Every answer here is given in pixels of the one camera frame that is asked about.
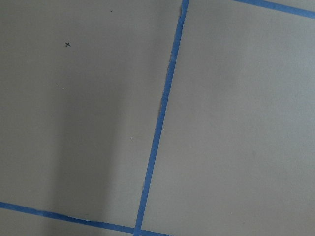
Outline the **brown paper table cover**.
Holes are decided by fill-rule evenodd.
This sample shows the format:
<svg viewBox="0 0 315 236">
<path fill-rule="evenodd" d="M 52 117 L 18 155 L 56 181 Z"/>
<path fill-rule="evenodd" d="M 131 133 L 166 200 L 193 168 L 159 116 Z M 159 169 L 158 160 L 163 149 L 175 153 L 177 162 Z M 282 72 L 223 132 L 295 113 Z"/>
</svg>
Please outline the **brown paper table cover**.
<svg viewBox="0 0 315 236">
<path fill-rule="evenodd" d="M 3 236 L 312 236 L 312 0 L 3 0 Z"/>
</svg>

